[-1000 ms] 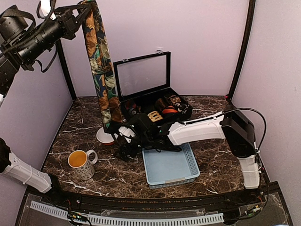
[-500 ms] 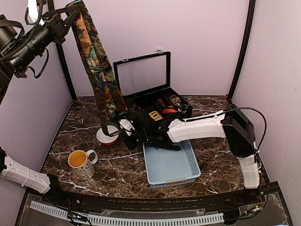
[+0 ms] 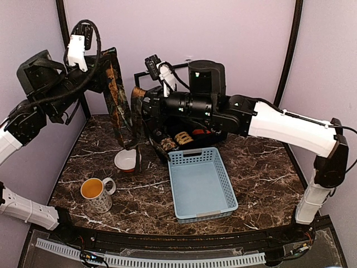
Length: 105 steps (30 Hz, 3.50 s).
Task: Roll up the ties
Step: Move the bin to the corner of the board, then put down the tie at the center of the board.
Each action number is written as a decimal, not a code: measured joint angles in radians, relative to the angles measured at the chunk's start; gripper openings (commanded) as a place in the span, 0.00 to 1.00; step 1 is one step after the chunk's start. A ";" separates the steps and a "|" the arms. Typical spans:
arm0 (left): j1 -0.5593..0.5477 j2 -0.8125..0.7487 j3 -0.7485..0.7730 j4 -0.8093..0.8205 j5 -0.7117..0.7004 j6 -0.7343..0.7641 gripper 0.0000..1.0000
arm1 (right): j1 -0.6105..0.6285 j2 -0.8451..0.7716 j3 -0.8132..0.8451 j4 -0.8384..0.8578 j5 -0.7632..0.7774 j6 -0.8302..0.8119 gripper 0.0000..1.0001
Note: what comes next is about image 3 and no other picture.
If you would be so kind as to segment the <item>camouflage patterned necktie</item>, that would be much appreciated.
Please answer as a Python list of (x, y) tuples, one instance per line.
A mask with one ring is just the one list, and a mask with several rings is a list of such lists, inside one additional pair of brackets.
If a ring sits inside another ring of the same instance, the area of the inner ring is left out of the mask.
[(117, 49), (112, 47), (101, 53), (105, 60), (104, 75), (106, 87), (103, 90), (105, 103), (118, 144), (126, 150), (135, 150), (134, 172), (141, 172), (139, 163), (139, 142), (143, 130), (143, 100), (148, 91), (134, 87), (128, 100), (124, 88)]

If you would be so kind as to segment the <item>blue plastic basket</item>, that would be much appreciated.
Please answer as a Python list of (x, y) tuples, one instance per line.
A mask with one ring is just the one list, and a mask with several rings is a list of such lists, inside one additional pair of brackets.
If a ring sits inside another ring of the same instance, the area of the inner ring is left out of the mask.
[(238, 209), (216, 147), (173, 151), (168, 155), (173, 205), (180, 224), (228, 217)]

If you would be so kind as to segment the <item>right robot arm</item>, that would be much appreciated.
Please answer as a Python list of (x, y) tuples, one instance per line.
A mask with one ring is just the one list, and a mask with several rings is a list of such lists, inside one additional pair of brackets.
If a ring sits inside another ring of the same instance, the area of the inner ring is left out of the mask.
[(146, 68), (159, 87), (146, 92), (144, 110), (164, 122), (169, 117), (196, 121), (215, 131), (239, 136), (271, 138), (316, 154), (314, 176), (300, 200), (295, 221), (285, 229), (285, 238), (297, 242), (306, 233), (330, 192), (350, 170), (349, 147), (341, 122), (321, 121), (288, 112), (262, 98), (226, 94), (225, 68), (210, 60), (188, 64), (189, 82), (179, 92), (181, 80), (173, 66), (156, 55), (145, 60)]

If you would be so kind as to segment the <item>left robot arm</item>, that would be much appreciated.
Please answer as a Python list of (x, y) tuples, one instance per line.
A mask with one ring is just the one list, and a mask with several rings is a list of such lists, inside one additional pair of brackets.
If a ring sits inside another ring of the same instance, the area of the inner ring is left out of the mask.
[[(110, 55), (102, 53), (99, 58), (85, 56), (84, 59), (87, 71), (77, 65), (67, 69), (44, 50), (20, 65), (17, 77), (27, 98), (1, 123), (1, 162), (29, 144), (47, 121), (69, 123), (70, 118), (62, 117), (85, 90), (103, 91)], [(1, 213), (54, 231), (66, 243), (75, 243), (79, 238), (67, 209), (38, 204), (17, 195), (4, 184), (1, 185)]]

